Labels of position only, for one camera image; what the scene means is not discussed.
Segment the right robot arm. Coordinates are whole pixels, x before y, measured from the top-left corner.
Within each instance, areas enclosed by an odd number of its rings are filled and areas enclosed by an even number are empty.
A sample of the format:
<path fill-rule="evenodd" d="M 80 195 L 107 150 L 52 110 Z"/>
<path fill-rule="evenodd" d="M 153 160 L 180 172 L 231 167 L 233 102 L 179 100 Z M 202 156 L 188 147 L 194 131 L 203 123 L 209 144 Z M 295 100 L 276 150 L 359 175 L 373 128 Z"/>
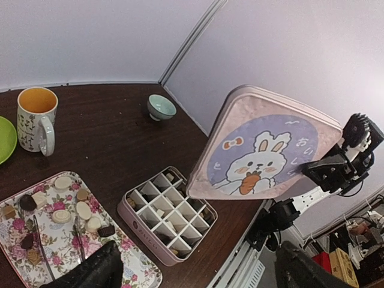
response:
<path fill-rule="evenodd" d="M 349 192 L 368 177 L 374 161 L 373 148 L 361 152 L 357 147 L 342 149 L 334 146 L 321 160 L 303 164 L 302 174 L 316 183 L 316 187 L 302 195 L 278 201 L 268 210 L 263 209 L 245 240 L 251 248 L 260 251 L 268 237 L 293 226 L 299 216 L 330 195 L 351 197 Z"/>

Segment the metal serving tongs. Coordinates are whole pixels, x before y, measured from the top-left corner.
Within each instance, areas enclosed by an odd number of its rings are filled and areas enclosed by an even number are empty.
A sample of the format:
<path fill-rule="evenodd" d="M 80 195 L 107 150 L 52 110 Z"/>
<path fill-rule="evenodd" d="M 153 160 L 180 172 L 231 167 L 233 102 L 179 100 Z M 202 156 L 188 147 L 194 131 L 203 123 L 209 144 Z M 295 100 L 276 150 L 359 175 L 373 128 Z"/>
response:
<path fill-rule="evenodd" d="M 79 216 L 64 210 L 53 214 L 59 218 L 59 223 L 51 223 L 45 216 L 32 216 L 37 243 L 50 281 L 58 279 L 86 260 Z"/>

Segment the pink divided tin box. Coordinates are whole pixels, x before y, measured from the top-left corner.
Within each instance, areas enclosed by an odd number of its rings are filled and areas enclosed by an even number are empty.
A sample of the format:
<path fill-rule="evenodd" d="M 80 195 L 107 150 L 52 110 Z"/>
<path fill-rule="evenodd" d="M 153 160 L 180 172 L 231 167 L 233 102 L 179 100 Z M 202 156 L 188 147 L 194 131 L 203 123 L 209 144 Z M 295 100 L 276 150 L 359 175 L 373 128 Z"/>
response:
<path fill-rule="evenodd" d="M 187 179 L 169 166 L 127 191 L 117 212 L 164 266 L 187 260 L 218 214 L 205 200 L 187 195 Z"/>

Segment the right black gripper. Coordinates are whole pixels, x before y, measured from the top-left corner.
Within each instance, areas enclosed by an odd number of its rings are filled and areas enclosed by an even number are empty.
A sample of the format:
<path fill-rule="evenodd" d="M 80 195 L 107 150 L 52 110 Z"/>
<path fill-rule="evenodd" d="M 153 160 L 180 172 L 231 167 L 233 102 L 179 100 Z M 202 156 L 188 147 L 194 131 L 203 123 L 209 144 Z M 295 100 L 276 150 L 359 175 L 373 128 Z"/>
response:
<path fill-rule="evenodd" d="M 358 152 L 350 160 L 347 151 L 335 145 L 322 159 L 302 164 L 301 173 L 324 192 L 346 194 L 368 177 L 370 168 L 370 153 Z"/>

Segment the floral pink tray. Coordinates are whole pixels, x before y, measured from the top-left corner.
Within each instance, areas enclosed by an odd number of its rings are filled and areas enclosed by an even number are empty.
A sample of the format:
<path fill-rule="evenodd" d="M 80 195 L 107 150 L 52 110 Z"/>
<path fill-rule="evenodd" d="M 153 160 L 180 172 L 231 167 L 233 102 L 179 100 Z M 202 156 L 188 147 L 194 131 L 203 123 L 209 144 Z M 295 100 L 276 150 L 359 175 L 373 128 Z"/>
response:
<path fill-rule="evenodd" d="M 86 204 L 102 226 L 112 225 L 115 233 L 100 237 L 85 229 L 81 236 L 74 222 L 54 222 L 56 211 L 76 215 L 77 192 L 88 186 L 75 172 L 61 172 L 1 200 L 1 251 L 25 287 L 40 287 L 80 264 L 106 242 L 116 242 L 124 264 L 123 287 L 159 287 L 163 276 L 156 264 L 118 226 L 101 203 L 88 193 Z"/>

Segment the pink rabbit tin lid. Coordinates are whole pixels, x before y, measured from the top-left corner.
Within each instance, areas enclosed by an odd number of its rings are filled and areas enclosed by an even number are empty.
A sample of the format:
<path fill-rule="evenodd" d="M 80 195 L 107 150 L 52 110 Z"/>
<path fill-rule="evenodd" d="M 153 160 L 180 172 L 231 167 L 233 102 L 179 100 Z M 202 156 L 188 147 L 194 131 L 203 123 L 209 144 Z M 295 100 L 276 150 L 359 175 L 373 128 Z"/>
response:
<path fill-rule="evenodd" d="M 233 89 L 187 182 L 194 199 L 282 195 L 340 139 L 340 123 L 290 97 L 251 85 Z"/>

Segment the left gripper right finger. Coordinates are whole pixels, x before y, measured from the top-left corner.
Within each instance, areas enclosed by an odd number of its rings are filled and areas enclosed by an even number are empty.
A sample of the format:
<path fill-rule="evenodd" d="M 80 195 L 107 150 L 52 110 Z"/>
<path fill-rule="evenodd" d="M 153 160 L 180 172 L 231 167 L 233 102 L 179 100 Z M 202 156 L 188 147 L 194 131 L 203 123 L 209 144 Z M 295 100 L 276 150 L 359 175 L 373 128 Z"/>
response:
<path fill-rule="evenodd" d="M 300 248 L 284 241 L 276 250 L 277 287 L 338 288 L 350 287 L 331 275 Z"/>

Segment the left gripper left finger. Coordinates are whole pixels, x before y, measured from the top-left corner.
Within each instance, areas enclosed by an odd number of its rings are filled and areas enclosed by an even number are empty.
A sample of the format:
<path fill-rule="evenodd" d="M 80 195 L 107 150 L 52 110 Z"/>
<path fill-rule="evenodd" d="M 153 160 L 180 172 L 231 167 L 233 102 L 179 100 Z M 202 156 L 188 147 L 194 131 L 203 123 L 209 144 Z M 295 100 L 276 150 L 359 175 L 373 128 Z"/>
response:
<path fill-rule="evenodd" d="M 83 263 L 41 287 L 116 287 L 122 286 L 124 264 L 115 241 L 109 241 Z"/>

